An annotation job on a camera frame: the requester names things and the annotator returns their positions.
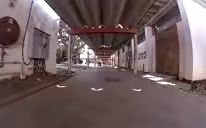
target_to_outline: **pole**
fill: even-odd
[[[96,65],[97,65],[97,57],[96,57],[96,55],[94,56],[94,67],[96,67]]]
[[[137,75],[137,35],[134,35],[134,75]]]
[[[72,44],[72,36],[69,35],[69,41],[68,41],[68,53],[67,53],[67,58],[68,58],[68,73],[71,73],[71,44]]]

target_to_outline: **curb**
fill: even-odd
[[[49,82],[45,86],[38,86],[38,87],[35,87],[35,88],[32,88],[32,89],[29,89],[27,91],[9,96],[9,97],[7,97],[7,98],[0,101],[0,109],[7,106],[7,105],[10,105],[10,104],[12,104],[16,101],[19,101],[23,98],[26,98],[28,96],[31,96],[31,95],[35,94],[35,93],[38,93],[38,92],[40,92],[40,91],[42,91],[46,88],[49,88],[49,87],[51,87],[51,86],[53,86],[53,85],[55,85],[59,82],[65,81],[69,78],[62,78],[62,79],[59,79],[59,80],[56,80],[56,81]]]

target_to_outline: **door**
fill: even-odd
[[[156,71],[178,75],[179,40],[176,25],[156,34]]]

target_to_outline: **white road marking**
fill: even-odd
[[[142,89],[136,89],[134,88],[133,91],[136,91],[136,92],[140,92]]]
[[[67,86],[64,86],[64,85],[56,85],[56,87],[58,87],[58,88],[66,88]]]
[[[91,88],[91,90],[96,91],[96,92],[99,92],[99,91],[102,91],[102,90],[103,90],[103,88],[99,88],[99,89],[96,89],[96,88]]]

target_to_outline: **red beam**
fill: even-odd
[[[122,28],[79,28],[79,29],[72,29],[69,33],[71,35],[97,34],[97,33],[135,34],[136,30],[122,29]]]

